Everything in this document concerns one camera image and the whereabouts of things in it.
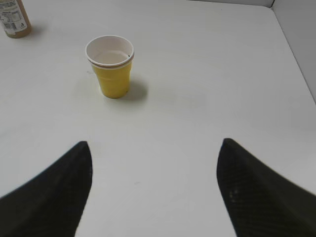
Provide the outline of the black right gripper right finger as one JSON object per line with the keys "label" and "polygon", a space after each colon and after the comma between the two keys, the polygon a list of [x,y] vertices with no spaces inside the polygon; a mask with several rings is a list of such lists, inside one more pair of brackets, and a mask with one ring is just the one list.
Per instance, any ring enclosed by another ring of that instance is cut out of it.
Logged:
{"label": "black right gripper right finger", "polygon": [[266,166],[231,138],[216,169],[220,193],[238,237],[314,237],[316,197]]}

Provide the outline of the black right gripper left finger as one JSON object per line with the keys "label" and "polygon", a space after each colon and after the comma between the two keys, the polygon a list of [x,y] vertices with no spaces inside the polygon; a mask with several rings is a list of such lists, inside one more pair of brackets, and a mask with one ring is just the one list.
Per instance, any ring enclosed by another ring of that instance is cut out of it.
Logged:
{"label": "black right gripper left finger", "polygon": [[56,162],[0,199],[2,237],[73,237],[92,186],[88,143],[80,141]]}

